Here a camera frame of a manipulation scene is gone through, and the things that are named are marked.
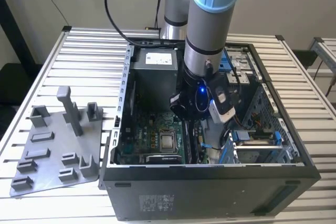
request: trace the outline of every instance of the slot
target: slot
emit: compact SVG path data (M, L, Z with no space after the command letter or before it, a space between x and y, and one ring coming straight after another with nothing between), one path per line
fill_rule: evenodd
M97 103L90 102L87 105L86 114L89 122L102 120L102 113L100 113Z
M64 165L72 165L72 164L78 164L79 158L75 152L72 152L63 154L61 161Z
M20 173L27 173L27 172L35 172L36 171L37 164L33 159L19 162L16 169Z
M115 187L131 187L131 183L115 183Z
M37 151L27 151L25 159L33 159L33 158L44 158L50 156L50 150L48 148Z
M71 180L78 179L78 176L77 176L75 169L72 167L72 168L66 168L66 169L59 170L58 178L62 182L68 182Z
M29 177L14 178L12 184L10 185L12 189L17 190L28 190L32 188L33 180Z
M47 132L47 133L40 133L40 134L34 134L31 137L31 141L33 143L46 141L46 140L52 140L54 139L55 135L53 132Z

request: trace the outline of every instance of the aluminum workbench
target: aluminum workbench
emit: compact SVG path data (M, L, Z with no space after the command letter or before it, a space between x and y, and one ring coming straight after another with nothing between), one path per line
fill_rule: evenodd
M125 34L159 36L157 31L150 30L127 30ZM336 111L284 40L232 34L228 42L254 44L322 179L274 218L225 223L336 223ZM104 107L102 157L113 126L126 46L114 30L72 28L61 33L0 142L0 220L34 224L117 222L110 199L106 191L98 189L98 182L43 191L21 199L10 198L9 189L31 127L27 119L31 107L45 104L49 112L63 110L55 96L58 86L71 86L71 98L78 107L92 101ZM212 219L156 223L222 222Z

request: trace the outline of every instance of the metal rack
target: metal rack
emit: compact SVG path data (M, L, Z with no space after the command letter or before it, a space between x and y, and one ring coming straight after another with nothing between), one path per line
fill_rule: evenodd
M127 30L125 33L130 37L159 36L157 31L150 30ZM229 35L228 42L254 44L322 177L282 213L263 221L286 224L335 223L335 109L285 41L280 41L275 36ZM31 223L117 222L106 191L98 189L98 181L39 192L24 196L21 200L10 198L9 189L31 126L30 120L26 119L31 107L45 104L50 112L62 110L61 103L54 97L58 86L71 86L72 100L79 108L84 107L88 101L96 101L104 108L102 158L109 130L114 125L112 115L118 104L117 96L126 47L127 43L114 30L72 28L71 31L62 32L0 141L0 220L30 220ZM261 222L260 219L242 219L242 222L247 221ZM221 220L189 221L198 222L218 223ZM225 220L225 223L233 222L240 223L239 220Z
M336 74L336 39L314 38L310 50L315 51L330 70Z

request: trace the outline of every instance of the label sticker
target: label sticker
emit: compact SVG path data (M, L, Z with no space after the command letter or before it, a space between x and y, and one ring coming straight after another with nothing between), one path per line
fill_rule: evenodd
M146 54L146 64L172 65L172 55L171 54L160 54L158 52L148 52Z
M155 212L155 211L172 211L175 195L139 195L140 211Z

